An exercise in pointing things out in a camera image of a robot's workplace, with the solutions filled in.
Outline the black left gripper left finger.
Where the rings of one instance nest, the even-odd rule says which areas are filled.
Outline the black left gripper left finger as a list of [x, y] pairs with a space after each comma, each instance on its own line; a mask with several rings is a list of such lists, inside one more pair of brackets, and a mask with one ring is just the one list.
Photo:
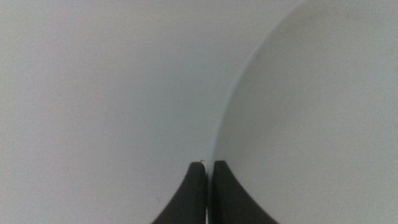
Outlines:
[[153, 224], [205, 224], [207, 176], [201, 162], [192, 162], [187, 173]]

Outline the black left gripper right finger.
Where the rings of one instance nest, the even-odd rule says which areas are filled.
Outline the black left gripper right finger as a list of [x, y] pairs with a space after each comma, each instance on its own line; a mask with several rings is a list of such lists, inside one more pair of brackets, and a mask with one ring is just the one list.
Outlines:
[[277, 224], [235, 178], [226, 161], [215, 161], [211, 181], [210, 223]]

